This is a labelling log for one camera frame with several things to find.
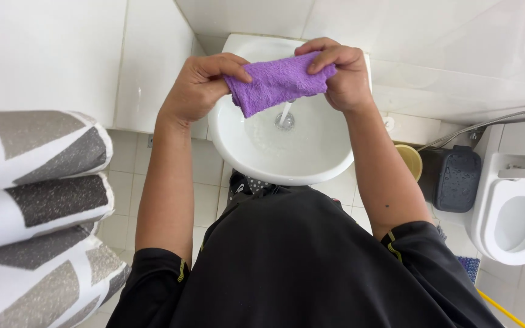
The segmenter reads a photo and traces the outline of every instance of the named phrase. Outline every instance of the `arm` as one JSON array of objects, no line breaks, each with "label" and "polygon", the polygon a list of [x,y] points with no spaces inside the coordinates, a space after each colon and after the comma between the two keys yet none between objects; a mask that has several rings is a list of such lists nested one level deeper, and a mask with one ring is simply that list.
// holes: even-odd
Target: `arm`
[{"label": "arm", "polygon": [[424,220],[433,223],[425,198],[384,128],[372,99],[363,51],[320,38],[295,51],[302,55],[322,50],[310,65],[310,74],[335,63],[338,73],[327,81],[325,97],[343,112],[354,152],[360,196],[374,237],[381,240],[401,224]]},{"label": "arm", "polygon": [[137,217],[135,250],[169,250],[191,265],[194,188],[191,123],[208,114],[230,91],[220,74],[250,82],[232,54],[189,57],[157,115],[153,150]]}]

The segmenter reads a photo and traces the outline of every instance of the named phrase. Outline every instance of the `purple washcloth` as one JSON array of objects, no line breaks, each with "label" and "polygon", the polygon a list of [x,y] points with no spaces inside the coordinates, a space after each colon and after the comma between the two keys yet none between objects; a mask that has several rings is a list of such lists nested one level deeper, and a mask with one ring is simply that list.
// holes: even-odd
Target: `purple washcloth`
[{"label": "purple washcloth", "polygon": [[324,67],[317,74],[307,74],[307,68],[319,53],[315,51],[302,56],[244,65],[252,77],[251,83],[224,75],[232,92],[232,102],[242,109],[244,118],[249,118],[291,99],[326,92],[325,80],[337,72],[335,64]]}]

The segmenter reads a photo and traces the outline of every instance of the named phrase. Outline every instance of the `yellow broom handle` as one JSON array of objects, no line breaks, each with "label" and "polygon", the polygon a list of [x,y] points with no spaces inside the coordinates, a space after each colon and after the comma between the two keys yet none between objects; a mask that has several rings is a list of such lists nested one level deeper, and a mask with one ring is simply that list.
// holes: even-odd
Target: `yellow broom handle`
[{"label": "yellow broom handle", "polygon": [[517,317],[514,317],[513,314],[509,313],[506,309],[502,308],[500,304],[497,304],[494,300],[489,298],[488,295],[485,295],[482,291],[477,290],[481,297],[485,300],[491,303],[493,306],[495,306],[498,310],[500,310],[503,314],[505,314],[508,318],[512,319],[515,323],[519,324],[520,327],[525,328],[525,323],[521,322]]}]

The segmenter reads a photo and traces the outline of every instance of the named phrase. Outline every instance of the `sink basin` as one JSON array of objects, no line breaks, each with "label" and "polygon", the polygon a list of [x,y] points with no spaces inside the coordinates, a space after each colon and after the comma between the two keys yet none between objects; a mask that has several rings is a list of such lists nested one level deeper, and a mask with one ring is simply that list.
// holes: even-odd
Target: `sink basin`
[{"label": "sink basin", "polygon": [[[231,34],[223,52],[251,63],[293,56],[302,41]],[[208,115],[209,132],[218,152],[233,168],[250,177],[283,186],[329,180],[354,161],[343,114],[323,94],[291,104],[290,130],[275,126],[285,104],[244,118],[230,95]]]}]

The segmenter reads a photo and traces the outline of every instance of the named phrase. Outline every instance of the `black shirt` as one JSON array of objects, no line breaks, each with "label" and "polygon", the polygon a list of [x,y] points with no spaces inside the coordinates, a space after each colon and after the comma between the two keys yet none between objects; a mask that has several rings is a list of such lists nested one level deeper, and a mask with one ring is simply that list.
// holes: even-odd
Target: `black shirt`
[{"label": "black shirt", "polygon": [[248,200],[207,231],[191,272],[135,253],[107,327],[502,327],[428,222],[382,241],[315,190]]}]

